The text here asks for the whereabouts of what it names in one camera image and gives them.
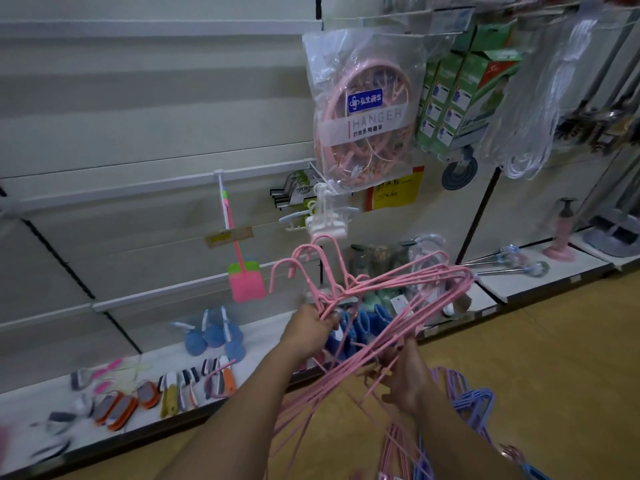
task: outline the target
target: wooden floor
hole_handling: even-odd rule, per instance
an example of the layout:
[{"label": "wooden floor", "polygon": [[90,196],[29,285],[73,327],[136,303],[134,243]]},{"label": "wooden floor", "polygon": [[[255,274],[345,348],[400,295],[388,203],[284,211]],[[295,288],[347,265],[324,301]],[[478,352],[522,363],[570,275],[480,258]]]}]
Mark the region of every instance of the wooden floor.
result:
[{"label": "wooden floor", "polygon": [[[640,272],[502,315],[421,350],[428,364],[459,370],[472,387],[491,388],[494,442],[517,446],[554,480],[640,478]],[[345,389],[364,390],[359,379]],[[377,405],[365,407],[385,423]],[[63,478],[152,479],[193,432]],[[356,468],[373,475],[381,443],[381,431],[337,390],[314,417],[289,478],[347,479]],[[272,459],[270,478],[282,477],[291,451]]]}]

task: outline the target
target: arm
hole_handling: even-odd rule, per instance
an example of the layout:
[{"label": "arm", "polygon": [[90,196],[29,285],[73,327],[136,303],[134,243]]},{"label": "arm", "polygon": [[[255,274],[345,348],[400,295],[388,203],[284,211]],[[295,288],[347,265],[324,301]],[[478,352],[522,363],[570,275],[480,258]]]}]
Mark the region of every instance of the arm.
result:
[{"label": "arm", "polygon": [[282,398],[300,364],[326,342],[337,316],[320,322],[313,306],[293,314],[280,343],[197,432],[158,480],[262,480]]},{"label": "arm", "polygon": [[[389,361],[392,355],[384,357]],[[415,337],[406,337],[404,348],[382,380],[390,393],[382,396],[414,416],[438,480],[524,480],[521,469],[460,418],[449,399],[433,382]]]}]

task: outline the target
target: pink soap dispenser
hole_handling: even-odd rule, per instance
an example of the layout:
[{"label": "pink soap dispenser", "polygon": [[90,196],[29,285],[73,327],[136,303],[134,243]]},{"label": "pink soap dispenser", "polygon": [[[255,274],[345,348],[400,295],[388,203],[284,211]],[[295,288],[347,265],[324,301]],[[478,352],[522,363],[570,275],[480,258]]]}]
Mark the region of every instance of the pink soap dispenser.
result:
[{"label": "pink soap dispenser", "polygon": [[569,247],[569,237],[573,227],[574,213],[571,209],[571,202],[574,198],[562,198],[564,208],[558,215],[556,224],[556,237],[551,245],[542,251],[546,257],[554,261],[572,262],[575,261],[575,251]]}]

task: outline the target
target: forearm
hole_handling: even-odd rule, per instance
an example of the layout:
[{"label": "forearm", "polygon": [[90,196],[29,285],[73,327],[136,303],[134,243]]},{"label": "forearm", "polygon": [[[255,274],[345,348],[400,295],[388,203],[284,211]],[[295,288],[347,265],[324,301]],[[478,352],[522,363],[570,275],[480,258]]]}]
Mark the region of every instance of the forearm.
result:
[{"label": "forearm", "polygon": [[282,344],[201,428],[161,480],[262,480],[282,398],[300,359]]},{"label": "forearm", "polygon": [[517,465],[468,427],[436,384],[423,389],[416,421],[438,480],[524,480]]}]

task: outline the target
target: blue label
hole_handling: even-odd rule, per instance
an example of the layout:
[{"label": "blue label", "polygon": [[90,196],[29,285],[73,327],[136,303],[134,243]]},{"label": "blue label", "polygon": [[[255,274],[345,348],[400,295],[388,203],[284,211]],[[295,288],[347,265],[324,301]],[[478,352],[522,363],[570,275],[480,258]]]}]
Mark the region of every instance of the blue label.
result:
[{"label": "blue label", "polygon": [[382,106],[382,88],[351,94],[347,98],[349,113]]}]

